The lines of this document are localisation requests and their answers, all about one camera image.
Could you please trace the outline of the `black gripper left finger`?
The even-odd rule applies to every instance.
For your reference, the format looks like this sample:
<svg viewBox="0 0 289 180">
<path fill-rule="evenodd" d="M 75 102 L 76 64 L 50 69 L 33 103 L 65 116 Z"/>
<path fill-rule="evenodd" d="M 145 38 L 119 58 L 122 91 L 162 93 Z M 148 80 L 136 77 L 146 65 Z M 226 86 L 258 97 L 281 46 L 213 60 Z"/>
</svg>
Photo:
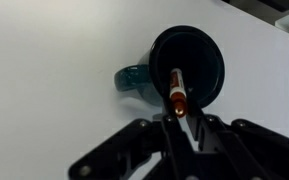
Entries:
<svg viewBox="0 0 289 180">
<path fill-rule="evenodd" d="M 154 153 L 143 180 L 198 180 L 194 151 L 176 116 L 136 119 L 73 163 L 69 180 L 128 180 Z"/>
</svg>

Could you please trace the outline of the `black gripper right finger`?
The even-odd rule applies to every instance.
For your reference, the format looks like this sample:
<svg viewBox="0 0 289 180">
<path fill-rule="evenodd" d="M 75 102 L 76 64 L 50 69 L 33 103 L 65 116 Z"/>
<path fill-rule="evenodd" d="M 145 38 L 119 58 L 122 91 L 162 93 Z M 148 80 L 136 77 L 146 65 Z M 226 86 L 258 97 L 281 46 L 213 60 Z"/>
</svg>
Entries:
<svg viewBox="0 0 289 180">
<path fill-rule="evenodd" d="M 192 96 L 187 121 L 200 152 L 222 156 L 238 180 L 289 180 L 289 137 L 246 119 L 230 125 L 206 114 Z"/>
</svg>

